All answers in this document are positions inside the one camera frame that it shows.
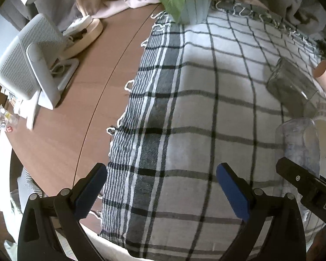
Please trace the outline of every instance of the clear plastic bottle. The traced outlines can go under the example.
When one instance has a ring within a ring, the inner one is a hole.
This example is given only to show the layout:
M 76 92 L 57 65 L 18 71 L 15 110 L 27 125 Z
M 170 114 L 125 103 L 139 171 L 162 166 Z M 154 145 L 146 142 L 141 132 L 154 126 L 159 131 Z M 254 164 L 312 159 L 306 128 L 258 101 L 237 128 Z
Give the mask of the clear plastic bottle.
M 302 117 L 281 124 L 276 129 L 275 141 L 281 146 L 281 148 L 275 151 L 275 164 L 280 158 L 286 157 L 311 174 L 319 177 L 319 139 L 315 124 L 311 119 Z M 309 216 L 309 210 L 301 204 L 302 196 L 292 184 L 278 174 L 276 174 L 275 180 L 280 183 L 278 187 L 274 188 L 273 194 L 283 197 L 288 192 L 293 193 L 297 199 L 302 221 L 305 223 Z
M 0 105 L 0 130 L 12 132 L 18 124 L 18 119 Z

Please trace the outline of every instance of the gray curtain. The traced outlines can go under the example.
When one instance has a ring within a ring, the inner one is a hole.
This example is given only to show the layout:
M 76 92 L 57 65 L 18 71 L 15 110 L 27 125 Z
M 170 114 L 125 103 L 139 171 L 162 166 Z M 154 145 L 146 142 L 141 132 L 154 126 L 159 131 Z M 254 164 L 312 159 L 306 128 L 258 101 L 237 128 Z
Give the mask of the gray curtain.
M 38 12 L 49 16 L 60 31 L 82 16 L 75 0 L 37 0 L 35 5 Z M 18 30 L 29 22 L 28 9 L 21 0 L 6 0 L 0 7 L 0 14 Z
M 326 39 L 326 11 L 318 0 L 260 0 L 314 39 Z

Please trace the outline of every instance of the light blue pot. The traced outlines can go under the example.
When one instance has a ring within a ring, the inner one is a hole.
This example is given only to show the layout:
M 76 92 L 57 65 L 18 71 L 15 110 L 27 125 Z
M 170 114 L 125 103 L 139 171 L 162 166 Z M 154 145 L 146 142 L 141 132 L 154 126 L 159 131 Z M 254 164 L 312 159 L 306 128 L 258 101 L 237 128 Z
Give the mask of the light blue pot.
M 211 0 L 186 0 L 177 23 L 199 24 L 205 22 L 209 13 Z

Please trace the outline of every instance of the blue gripper pad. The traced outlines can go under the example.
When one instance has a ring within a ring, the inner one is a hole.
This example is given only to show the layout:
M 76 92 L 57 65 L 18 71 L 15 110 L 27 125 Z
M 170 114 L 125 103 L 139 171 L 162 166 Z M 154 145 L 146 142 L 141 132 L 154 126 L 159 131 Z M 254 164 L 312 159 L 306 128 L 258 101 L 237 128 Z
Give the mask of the blue gripper pad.
M 96 197 L 107 179 L 107 169 L 102 163 L 97 163 L 87 177 L 80 179 L 74 186 L 76 191 L 74 215 L 77 220 L 87 217 Z
M 250 216 L 249 201 L 238 186 L 239 177 L 227 163 L 217 166 L 216 177 L 235 215 L 247 222 Z

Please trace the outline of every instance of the screw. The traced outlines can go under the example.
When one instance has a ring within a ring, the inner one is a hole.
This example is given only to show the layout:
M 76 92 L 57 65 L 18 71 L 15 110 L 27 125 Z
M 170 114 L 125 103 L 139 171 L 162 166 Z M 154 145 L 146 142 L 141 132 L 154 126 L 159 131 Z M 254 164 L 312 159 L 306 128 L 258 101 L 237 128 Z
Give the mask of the screw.
M 29 196 L 30 200 L 35 200 L 37 198 L 36 193 L 33 193 L 32 195 Z
M 294 195 L 292 193 L 287 193 L 287 196 L 289 199 L 293 200 L 294 199 Z
M 60 194 L 63 196 L 68 195 L 69 193 L 70 193 L 70 189 L 68 189 L 68 188 L 64 188 L 60 192 Z
M 256 195 L 262 195 L 263 194 L 263 190 L 261 188 L 255 188 L 253 191 L 254 191 L 254 193 Z

